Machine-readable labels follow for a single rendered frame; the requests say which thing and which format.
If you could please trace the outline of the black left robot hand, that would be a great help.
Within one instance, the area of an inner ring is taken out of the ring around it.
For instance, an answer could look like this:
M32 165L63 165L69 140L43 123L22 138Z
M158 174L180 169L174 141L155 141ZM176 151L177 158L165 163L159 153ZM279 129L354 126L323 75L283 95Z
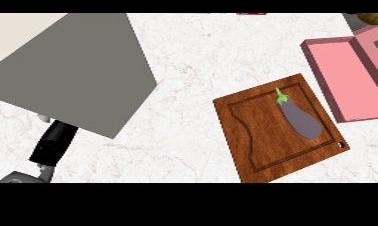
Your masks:
M29 161L46 166L56 166L77 131L75 126L56 120L40 138Z

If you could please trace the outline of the brown wooden cutting board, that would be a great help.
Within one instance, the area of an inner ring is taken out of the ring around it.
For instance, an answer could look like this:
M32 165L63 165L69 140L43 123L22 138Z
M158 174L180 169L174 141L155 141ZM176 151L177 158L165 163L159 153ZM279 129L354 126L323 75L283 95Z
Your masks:
M320 123L316 139L306 139L289 126L276 104L279 94ZM300 74L217 98L214 107L242 182L269 182L350 149Z

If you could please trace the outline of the pink cardboard box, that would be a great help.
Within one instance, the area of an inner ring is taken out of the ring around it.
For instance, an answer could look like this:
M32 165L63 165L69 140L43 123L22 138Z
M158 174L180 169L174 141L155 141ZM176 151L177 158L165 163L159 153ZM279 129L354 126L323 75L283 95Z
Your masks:
M301 50L337 122L378 119L378 26L307 39Z

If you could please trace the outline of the large flat grey door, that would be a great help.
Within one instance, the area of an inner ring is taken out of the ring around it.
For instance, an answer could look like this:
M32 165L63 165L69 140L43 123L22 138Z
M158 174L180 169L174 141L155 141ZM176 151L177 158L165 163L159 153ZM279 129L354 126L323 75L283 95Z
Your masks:
M112 138L156 86L122 13L69 13L0 61L0 101Z

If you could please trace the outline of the pale beige appliance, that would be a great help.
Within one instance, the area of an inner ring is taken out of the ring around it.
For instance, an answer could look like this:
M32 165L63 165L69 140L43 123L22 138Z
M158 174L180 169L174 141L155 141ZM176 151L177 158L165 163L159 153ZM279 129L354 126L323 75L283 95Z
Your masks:
M0 13L0 61L65 16L65 13Z

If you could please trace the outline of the purple eggplant with green stem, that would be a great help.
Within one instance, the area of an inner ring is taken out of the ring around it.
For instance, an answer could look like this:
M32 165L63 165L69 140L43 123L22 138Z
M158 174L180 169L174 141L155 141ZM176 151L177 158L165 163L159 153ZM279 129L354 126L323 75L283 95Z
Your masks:
M295 105L291 97L276 88L276 104L289 126L297 134L309 140L316 139L322 134L322 124L316 118Z

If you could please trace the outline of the brown round object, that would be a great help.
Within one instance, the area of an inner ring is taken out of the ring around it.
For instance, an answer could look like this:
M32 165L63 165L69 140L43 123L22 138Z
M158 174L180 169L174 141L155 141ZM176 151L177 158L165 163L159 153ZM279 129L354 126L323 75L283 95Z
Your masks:
M378 25L378 13L359 13L357 18L369 25Z

